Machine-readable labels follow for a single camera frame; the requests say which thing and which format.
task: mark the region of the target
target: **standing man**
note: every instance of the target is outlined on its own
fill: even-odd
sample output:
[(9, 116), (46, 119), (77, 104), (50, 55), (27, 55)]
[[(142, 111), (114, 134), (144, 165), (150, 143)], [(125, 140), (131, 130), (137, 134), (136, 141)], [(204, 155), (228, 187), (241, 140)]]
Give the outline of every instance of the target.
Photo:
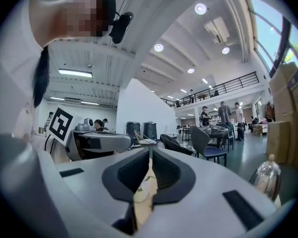
[(225, 123), (227, 126), (230, 127), (230, 115), (231, 115), (231, 111), (229, 109), (229, 106), (225, 105), (225, 102), (222, 101), (221, 102), (221, 106), (219, 107), (218, 110), (218, 115), (219, 117), (221, 117), (221, 122)]
[(202, 114), (201, 114), (201, 117), (202, 117), (202, 125), (203, 126), (208, 126), (208, 125), (210, 125), (209, 124), (209, 119), (210, 119), (210, 117), (208, 116), (208, 114), (207, 114), (207, 109), (208, 109), (208, 107), (207, 106), (203, 106), (202, 107)]
[(46, 132), (46, 128), (49, 126), (51, 118), (52, 118), (53, 112), (49, 112), (49, 117), (46, 119), (46, 122), (44, 124), (44, 131)]
[(194, 102), (194, 94), (193, 94), (193, 89), (190, 90), (190, 103), (193, 103)]
[(239, 108), (238, 102), (235, 102), (236, 107), (236, 116), (237, 116), (237, 139), (238, 141), (241, 141), (244, 139), (244, 128), (243, 128), (243, 110)]

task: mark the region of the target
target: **fluorescent light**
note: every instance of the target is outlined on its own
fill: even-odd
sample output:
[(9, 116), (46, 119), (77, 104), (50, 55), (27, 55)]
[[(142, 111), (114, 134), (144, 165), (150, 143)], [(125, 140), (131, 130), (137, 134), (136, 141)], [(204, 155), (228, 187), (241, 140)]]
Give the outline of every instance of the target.
[(56, 98), (56, 97), (50, 97), (51, 99), (53, 99), (53, 100), (59, 100), (59, 101), (64, 101), (65, 99), (63, 99), (63, 98)]
[(198, 3), (195, 7), (194, 7), (194, 10), (197, 14), (199, 15), (203, 15), (207, 12), (207, 7), (202, 4), (202, 3)]
[(222, 53), (224, 55), (226, 55), (228, 52), (229, 52), (229, 48), (226, 47), (226, 48), (222, 49)]
[(99, 103), (81, 101), (82, 104), (99, 105)]
[(157, 43), (154, 46), (154, 50), (157, 51), (157, 52), (161, 52), (163, 50), (163, 45), (161, 43)]
[(188, 69), (188, 73), (189, 73), (189, 74), (191, 74), (191, 73), (193, 73), (193, 72), (194, 72), (194, 68), (189, 68), (189, 69)]
[(71, 70), (71, 69), (59, 69), (60, 74), (81, 76), (81, 77), (93, 77), (91, 72), (79, 71), (79, 70)]

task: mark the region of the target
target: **white partition wall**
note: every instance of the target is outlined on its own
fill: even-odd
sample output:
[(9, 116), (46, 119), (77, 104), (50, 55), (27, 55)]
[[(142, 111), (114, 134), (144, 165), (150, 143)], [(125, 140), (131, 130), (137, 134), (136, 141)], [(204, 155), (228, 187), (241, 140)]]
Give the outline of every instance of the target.
[(137, 121), (143, 127), (146, 121), (157, 125), (157, 137), (164, 133), (176, 133), (175, 112), (150, 89), (132, 79), (126, 89), (121, 89), (117, 108), (117, 133), (126, 132), (126, 123)]

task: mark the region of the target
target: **office chair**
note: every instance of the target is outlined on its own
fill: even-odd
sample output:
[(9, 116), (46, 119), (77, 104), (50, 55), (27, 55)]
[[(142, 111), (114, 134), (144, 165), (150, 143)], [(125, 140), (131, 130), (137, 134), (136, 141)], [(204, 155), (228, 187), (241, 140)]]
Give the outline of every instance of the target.
[(195, 125), (190, 127), (190, 131), (193, 148), (197, 151), (195, 156), (199, 157), (199, 153), (201, 153), (207, 160), (214, 159), (214, 162), (217, 158), (218, 164), (220, 163), (220, 157), (224, 156), (224, 166), (226, 167), (227, 152), (217, 147), (207, 146), (210, 141), (209, 135)]

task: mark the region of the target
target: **seated person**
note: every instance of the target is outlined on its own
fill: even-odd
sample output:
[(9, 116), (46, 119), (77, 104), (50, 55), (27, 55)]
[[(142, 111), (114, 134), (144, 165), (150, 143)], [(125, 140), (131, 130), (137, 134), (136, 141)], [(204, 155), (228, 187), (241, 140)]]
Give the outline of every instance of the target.
[(94, 122), (94, 129), (96, 131), (103, 131), (104, 130), (104, 128), (103, 128), (103, 122), (101, 120), (99, 120), (99, 119), (95, 120), (95, 122)]

